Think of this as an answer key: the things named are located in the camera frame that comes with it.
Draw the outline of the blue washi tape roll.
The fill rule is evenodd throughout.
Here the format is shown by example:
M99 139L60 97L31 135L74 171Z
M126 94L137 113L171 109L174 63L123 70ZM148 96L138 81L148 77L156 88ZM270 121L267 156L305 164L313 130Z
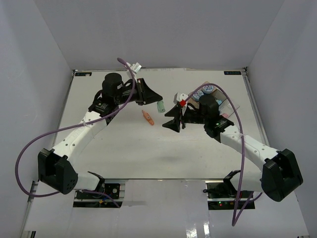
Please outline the blue washi tape roll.
M201 88L201 91L204 93L204 94L211 94L213 91L214 91L214 86L213 85L205 85Z
M197 90L195 93L193 93L191 99L193 99L195 102L198 102L199 99L204 95L204 93L201 90Z

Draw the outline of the orange correction tape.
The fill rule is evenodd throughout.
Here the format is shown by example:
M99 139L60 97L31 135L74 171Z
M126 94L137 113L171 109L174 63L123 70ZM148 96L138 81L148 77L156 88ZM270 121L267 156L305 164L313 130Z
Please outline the orange correction tape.
M142 114L143 114L143 117L145 118L145 120L150 124L150 125L154 125L155 122L154 120L151 118L151 116L144 110L142 110Z

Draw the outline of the green correction tape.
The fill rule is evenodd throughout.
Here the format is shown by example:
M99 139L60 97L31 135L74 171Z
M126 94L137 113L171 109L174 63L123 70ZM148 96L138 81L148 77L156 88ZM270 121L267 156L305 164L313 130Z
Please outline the green correction tape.
M158 113L164 113L165 112L165 107L164 107L163 100L157 102L157 110L158 110Z

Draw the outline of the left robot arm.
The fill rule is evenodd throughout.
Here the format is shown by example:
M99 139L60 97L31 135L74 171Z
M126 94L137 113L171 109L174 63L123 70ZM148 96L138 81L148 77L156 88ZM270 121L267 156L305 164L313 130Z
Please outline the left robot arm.
M71 131L51 150L38 154L39 180L62 194L72 190L87 190L94 198L104 194L104 178L93 172L77 173L75 162L92 139L112 121L120 105L136 102L147 105L159 102L161 95L153 91L143 78L122 81L118 73L109 73L102 89L94 96L79 127Z

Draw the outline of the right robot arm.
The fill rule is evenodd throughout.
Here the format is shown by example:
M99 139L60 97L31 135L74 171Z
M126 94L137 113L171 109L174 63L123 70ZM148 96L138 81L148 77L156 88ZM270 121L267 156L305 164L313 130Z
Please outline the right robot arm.
M232 121L220 115L219 105L212 95L201 96L198 108L186 99L187 95L183 93L174 96L175 106L165 114L172 120L164 123L163 127L180 132L188 123L202 124L209 137L244 155L260 170L258 174L246 178L242 186L236 180L225 183L223 190L228 197L236 197L243 189L263 192L272 200L280 202L303 183L292 151L279 151L243 135Z

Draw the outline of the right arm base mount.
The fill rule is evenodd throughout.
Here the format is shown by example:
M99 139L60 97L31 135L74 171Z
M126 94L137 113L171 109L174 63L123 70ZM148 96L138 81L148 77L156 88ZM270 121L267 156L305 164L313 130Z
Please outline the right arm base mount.
M210 211L233 210L236 201L236 194L228 192L225 184L221 180L207 180L205 181L206 188L203 193L207 195L208 209ZM251 195L250 191L241 191L238 199L238 210L242 208L247 198ZM245 207L245 209L255 209L253 195Z

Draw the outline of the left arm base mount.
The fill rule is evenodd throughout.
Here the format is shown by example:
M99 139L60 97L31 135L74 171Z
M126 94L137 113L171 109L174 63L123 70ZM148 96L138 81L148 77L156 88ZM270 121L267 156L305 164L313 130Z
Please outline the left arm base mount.
M98 191L75 192L74 208L120 208L124 198L124 187L120 183L104 183Z

